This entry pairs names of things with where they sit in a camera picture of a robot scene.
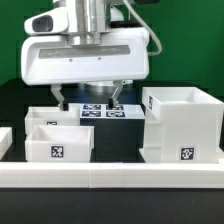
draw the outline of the green wall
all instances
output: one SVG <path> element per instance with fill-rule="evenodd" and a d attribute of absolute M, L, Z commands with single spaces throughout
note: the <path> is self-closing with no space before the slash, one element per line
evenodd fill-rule
<path fill-rule="evenodd" d="M 20 77 L 24 20 L 48 10 L 51 0 L 0 2 L 0 84 Z M 199 84 L 224 96 L 224 1 L 161 0 L 135 6 L 158 34 L 164 51 L 150 59 L 147 80 Z"/>

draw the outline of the white open box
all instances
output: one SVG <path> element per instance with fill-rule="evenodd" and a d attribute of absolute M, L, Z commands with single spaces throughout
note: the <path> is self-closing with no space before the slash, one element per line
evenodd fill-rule
<path fill-rule="evenodd" d="M 146 162 L 217 163 L 224 104 L 194 87 L 148 87 L 144 148 Z"/>
<path fill-rule="evenodd" d="M 78 107 L 61 111 L 59 107 L 29 107 L 25 117 L 26 134 L 29 135 L 36 125 L 80 125 L 80 112 Z"/>
<path fill-rule="evenodd" d="M 36 126 L 25 141 L 29 162 L 90 161 L 94 147 L 94 127 Z"/>
<path fill-rule="evenodd" d="M 12 128 L 0 128 L 0 159 L 12 144 Z"/>

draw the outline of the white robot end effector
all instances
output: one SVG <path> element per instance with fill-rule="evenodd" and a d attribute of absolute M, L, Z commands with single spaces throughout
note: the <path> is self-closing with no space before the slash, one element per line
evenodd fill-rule
<path fill-rule="evenodd" d="M 61 84 L 114 80 L 116 91 L 109 106 L 115 107 L 121 80 L 148 75 L 147 45 L 153 31 L 149 27 L 111 29 L 111 21 L 123 20 L 111 5 L 125 4 L 131 10 L 130 3 L 157 1 L 53 0 L 53 10 L 25 22 L 31 37 L 22 48 L 23 80 L 28 85 L 50 84 L 62 110 Z"/>

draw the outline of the black surface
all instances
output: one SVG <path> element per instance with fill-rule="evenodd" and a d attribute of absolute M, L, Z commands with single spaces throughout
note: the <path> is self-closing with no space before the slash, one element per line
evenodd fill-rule
<path fill-rule="evenodd" d="M 138 22 L 135 21 L 115 21 L 110 23 L 110 27 L 113 29 L 116 28 L 135 28 L 140 27 Z"/>
<path fill-rule="evenodd" d="M 95 124 L 96 161 L 136 162 L 143 147 L 144 120 L 97 119 Z"/>
<path fill-rule="evenodd" d="M 72 86 L 63 91 L 76 103 L 108 100 L 106 95 L 76 91 Z M 119 99 L 136 104 L 139 94 L 123 92 Z M 27 87 L 20 80 L 11 80 L 0 88 L 0 102 L 0 126 L 13 126 L 15 131 L 16 142 L 8 157 L 23 161 L 24 151 L 19 145 L 24 146 L 22 118 L 28 106 L 55 106 L 56 101 L 48 87 Z M 216 189 L 0 189 L 0 201 L 0 224 L 224 222 L 224 190 Z"/>
<path fill-rule="evenodd" d="M 152 4 L 158 3 L 160 0 L 135 0 L 137 4 Z"/>

